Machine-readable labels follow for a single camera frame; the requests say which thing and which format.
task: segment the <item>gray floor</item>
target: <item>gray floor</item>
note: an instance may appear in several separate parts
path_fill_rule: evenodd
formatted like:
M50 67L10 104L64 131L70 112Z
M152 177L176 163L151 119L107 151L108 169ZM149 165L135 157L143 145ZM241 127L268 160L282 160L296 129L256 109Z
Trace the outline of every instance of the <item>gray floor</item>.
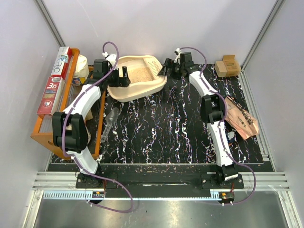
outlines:
M244 198L244 192L237 192ZM128 201L103 205L127 209ZM43 199L36 228L285 228L287 223L274 192L256 192L246 203L221 207L211 202L136 201L136 210L120 214L90 207L79 200Z

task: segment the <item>black marble surface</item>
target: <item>black marble surface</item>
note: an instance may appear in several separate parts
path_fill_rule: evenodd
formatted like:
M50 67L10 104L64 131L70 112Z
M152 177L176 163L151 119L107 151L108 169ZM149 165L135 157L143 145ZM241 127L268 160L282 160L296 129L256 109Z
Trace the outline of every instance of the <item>black marble surface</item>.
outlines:
M217 77L214 65L207 66L204 76L222 95L236 98L247 109L238 77ZM120 103L107 94L104 117L114 107L121 113L108 140L100 147L98 161L215 163L215 148L206 124L201 121L200 103L199 93L187 78L181 81L168 78L161 91L127 103ZM227 132L234 131L228 123L225 127ZM230 149L239 162L263 163L256 137L243 140L236 133ZM69 161L56 156L52 159L52 163L61 162Z

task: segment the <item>red box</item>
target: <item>red box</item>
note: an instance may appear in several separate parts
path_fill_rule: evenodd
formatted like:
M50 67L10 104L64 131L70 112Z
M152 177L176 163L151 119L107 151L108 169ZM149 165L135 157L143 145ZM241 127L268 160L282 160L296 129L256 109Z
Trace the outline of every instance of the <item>red box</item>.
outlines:
M52 115L57 111L64 83L62 77L48 78L37 115L43 117L44 115Z
M51 76L66 78L68 65L72 58L72 50L69 47L60 47Z

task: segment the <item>white wall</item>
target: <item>white wall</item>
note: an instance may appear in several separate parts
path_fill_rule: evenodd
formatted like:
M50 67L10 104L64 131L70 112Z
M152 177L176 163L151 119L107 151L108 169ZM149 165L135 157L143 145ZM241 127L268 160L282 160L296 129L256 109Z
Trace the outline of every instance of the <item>white wall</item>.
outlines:
M304 222L304 1L286 1L246 74L275 165L287 175Z
M0 3L0 227L20 227L49 152L30 138L58 45L32 0Z
M275 0L44 2L66 45L79 48L91 64L109 40L122 56L154 55L162 63L184 46L201 49L209 63L226 54L242 63ZM202 62L199 55L194 58Z

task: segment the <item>beige bin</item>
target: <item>beige bin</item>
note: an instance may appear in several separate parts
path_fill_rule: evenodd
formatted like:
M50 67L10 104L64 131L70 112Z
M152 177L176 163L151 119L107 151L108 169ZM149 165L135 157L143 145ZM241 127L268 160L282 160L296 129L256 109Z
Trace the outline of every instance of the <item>beige bin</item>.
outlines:
M128 87L108 87L109 94L119 102L128 102L160 91L167 82L166 76L157 76L162 69L154 56L124 56L119 58L119 76L127 67L131 83Z

